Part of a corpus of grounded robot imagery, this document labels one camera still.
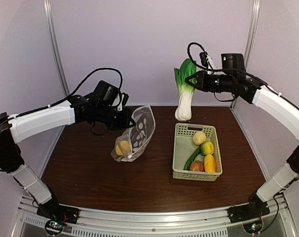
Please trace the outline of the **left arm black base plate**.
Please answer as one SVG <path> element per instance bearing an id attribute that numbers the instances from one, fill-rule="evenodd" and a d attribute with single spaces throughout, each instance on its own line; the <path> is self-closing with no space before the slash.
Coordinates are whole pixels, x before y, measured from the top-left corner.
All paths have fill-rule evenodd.
<path id="1" fill-rule="evenodd" d="M 76 224 L 78 219 L 79 209 L 64 205 L 40 205 L 37 208 L 37 215 L 51 220 L 56 220 L 61 223 Z"/>

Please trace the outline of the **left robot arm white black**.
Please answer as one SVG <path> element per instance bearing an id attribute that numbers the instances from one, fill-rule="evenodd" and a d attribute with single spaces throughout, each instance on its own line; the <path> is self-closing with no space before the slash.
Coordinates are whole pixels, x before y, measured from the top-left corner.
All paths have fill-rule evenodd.
<path id="1" fill-rule="evenodd" d="M 63 214 L 54 193 L 33 170 L 25 164 L 18 143 L 56 127 L 88 122 L 95 126 L 103 123 L 109 130 L 121 130 L 135 126 L 131 109 L 125 107 L 126 93 L 100 81 L 93 92 L 81 96 L 70 95 L 57 105 L 31 113 L 0 115 L 0 169 L 28 191 L 51 219 Z"/>

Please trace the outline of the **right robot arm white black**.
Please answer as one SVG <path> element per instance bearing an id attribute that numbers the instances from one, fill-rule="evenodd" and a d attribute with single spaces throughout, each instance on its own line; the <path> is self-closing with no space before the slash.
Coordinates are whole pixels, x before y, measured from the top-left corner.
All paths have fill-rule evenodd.
<path id="1" fill-rule="evenodd" d="M 299 109 L 272 89 L 267 82 L 246 72 L 244 57 L 240 53 L 222 54 L 223 69 L 216 69 L 212 58 L 206 53 L 199 54 L 200 71 L 187 77 L 185 82 L 195 89 L 221 93 L 229 92 L 267 112 L 299 142 Z M 254 191 L 245 206 L 245 214 L 255 218 L 263 211 L 265 203 L 280 191 L 299 179 L 299 145 L 286 163 L 263 185 Z"/>

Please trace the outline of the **clear polka dot zip bag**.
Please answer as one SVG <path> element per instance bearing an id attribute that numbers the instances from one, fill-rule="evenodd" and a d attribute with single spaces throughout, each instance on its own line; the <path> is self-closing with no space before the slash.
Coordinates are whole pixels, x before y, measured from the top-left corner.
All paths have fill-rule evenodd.
<path id="1" fill-rule="evenodd" d="M 123 134 L 115 140 L 111 156 L 117 162 L 133 162 L 136 160 L 143 154 L 154 134 L 156 122 L 151 106 L 145 105 L 138 107 L 133 112 L 132 119 L 136 122 L 136 126 L 126 129 Z M 115 153 L 115 146 L 122 140 L 129 142 L 131 152 L 123 156 L 118 156 Z"/>

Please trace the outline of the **yellow green lemon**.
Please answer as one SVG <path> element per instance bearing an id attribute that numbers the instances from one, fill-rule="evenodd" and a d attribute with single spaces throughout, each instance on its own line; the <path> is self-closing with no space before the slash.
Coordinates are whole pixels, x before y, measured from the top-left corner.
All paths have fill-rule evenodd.
<path id="1" fill-rule="evenodd" d="M 200 150 L 203 156 L 212 155 L 214 153 L 214 144 L 210 141 L 206 141 L 200 145 Z"/>

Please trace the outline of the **green perforated plastic basket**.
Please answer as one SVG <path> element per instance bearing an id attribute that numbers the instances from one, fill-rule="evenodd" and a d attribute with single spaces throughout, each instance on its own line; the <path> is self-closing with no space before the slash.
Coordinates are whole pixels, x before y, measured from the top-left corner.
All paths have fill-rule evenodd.
<path id="1" fill-rule="evenodd" d="M 214 153 L 212 156 L 216 160 L 217 172 L 194 172 L 184 170 L 184 165 L 191 154 L 199 147 L 192 141 L 195 132 L 202 131 L 206 134 L 206 141 L 214 144 Z M 198 155 L 195 159 L 204 162 L 204 156 Z M 223 172 L 221 153 L 218 144 L 216 128 L 209 125 L 177 123 L 175 125 L 174 149 L 173 149 L 173 178 L 194 181 L 215 181 Z"/>

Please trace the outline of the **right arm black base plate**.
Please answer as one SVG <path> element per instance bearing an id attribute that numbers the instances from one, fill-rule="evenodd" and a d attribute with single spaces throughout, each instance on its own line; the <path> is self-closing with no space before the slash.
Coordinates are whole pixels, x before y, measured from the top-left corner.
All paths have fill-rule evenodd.
<path id="1" fill-rule="evenodd" d="M 260 218 L 270 213 L 269 208 L 266 206 L 260 209 L 251 209 L 249 204 L 231 206 L 226 211 L 232 224 Z"/>

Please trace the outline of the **green white bok choy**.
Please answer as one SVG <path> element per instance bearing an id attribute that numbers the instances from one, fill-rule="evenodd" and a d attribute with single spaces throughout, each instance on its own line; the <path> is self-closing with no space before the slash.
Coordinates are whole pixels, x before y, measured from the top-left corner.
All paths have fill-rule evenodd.
<path id="1" fill-rule="evenodd" d="M 187 77 L 196 73 L 196 66 L 187 58 L 179 68 L 174 68 L 175 81 L 179 92 L 178 107 L 175 111 L 175 118 L 178 121 L 191 119 L 191 105 L 195 88 L 185 82 Z"/>

